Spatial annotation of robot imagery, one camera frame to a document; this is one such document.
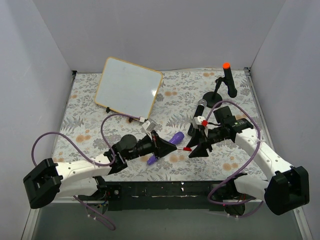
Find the yellow framed whiteboard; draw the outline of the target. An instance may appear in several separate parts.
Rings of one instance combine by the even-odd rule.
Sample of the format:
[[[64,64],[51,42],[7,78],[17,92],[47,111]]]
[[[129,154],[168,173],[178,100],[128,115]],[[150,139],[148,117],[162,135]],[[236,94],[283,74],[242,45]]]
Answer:
[[[149,118],[163,81],[159,71],[108,57],[94,102],[116,113]]]

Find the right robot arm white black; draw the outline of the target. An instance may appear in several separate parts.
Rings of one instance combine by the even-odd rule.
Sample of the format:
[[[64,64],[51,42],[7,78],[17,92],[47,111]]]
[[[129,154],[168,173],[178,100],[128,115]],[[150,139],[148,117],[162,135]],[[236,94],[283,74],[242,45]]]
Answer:
[[[207,199],[210,203],[224,205],[223,201],[214,198],[214,193],[224,186],[230,198],[237,199],[244,194],[259,199],[278,216],[310,202],[309,174],[304,167],[295,167],[281,158],[261,141],[258,127],[254,127],[246,118],[236,119],[228,106],[213,113],[219,124],[217,127],[209,124],[204,116],[193,118],[194,134],[187,147],[194,147],[194,150],[189,157],[208,157],[214,144],[231,140],[250,155],[248,161],[254,161],[267,180],[250,177],[238,169],[209,192]]]

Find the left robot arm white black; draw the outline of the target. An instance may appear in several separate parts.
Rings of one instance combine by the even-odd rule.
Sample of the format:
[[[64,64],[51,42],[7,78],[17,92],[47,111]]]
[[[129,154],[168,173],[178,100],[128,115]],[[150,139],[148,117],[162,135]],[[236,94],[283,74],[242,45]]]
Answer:
[[[23,178],[30,208],[40,209],[55,199],[78,195],[101,200],[106,196],[106,187],[91,183],[91,178],[118,173],[128,166],[128,160],[149,154],[162,158],[177,149],[153,130],[140,140],[126,134],[109,151],[93,158],[61,163],[44,159]]]

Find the red capped whiteboard marker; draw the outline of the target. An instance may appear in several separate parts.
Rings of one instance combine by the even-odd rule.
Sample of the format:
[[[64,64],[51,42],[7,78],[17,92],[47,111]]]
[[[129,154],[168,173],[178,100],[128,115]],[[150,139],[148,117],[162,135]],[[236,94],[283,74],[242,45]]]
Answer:
[[[177,150],[191,152],[192,149],[190,147],[177,147]]]

